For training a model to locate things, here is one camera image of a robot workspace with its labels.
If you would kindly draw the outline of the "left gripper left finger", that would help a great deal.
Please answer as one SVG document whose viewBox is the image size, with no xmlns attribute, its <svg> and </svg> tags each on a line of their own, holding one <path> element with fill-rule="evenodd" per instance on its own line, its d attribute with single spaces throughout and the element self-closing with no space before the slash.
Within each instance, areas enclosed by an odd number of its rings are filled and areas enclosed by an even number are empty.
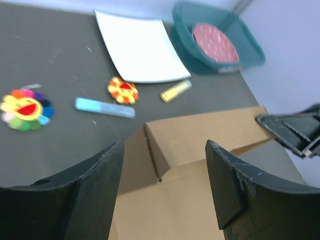
<svg viewBox="0 0 320 240">
<path fill-rule="evenodd" d="M 1 239 L 108 239 L 124 151 L 124 144 L 115 142 L 32 185 L 1 188 Z"/>
</svg>

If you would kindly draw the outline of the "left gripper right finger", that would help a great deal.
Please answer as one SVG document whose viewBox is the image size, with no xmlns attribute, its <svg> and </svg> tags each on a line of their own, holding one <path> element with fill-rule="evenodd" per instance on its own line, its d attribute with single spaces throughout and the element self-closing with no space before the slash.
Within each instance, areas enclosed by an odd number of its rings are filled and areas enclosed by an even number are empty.
<svg viewBox="0 0 320 240">
<path fill-rule="evenodd" d="M 318 240 L 320 190 L 243 161 L 208 140 L 206 164 L 218 228 L 227 240 Z"/>
</svg>

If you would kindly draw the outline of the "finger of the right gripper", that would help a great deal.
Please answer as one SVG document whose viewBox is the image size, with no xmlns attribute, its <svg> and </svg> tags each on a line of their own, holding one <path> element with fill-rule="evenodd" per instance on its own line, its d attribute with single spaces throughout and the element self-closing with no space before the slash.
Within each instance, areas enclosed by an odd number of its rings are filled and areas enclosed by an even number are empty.
<svg viewBox="0 0 320 240">
<path fill-rule="evenodd" d="M 256 122 L 276 141 L 300 158 L 320 155 L 320 104 L 292 114 L 261 114 Z"/>
</svg>

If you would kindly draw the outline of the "brown cardboard box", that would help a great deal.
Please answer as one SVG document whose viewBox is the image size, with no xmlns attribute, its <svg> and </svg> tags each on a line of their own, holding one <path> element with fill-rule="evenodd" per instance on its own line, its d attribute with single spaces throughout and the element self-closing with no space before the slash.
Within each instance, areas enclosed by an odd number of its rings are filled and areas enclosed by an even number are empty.
<svg viewBox="0 0 320 240">
<path fill-rule="evenodd" d="M 241 155 L 272 135 L 256 122 L 263 106 L 147 122 L 124 144 L 111 240 L 222 240 L 205 146 Z"/>
</svg>

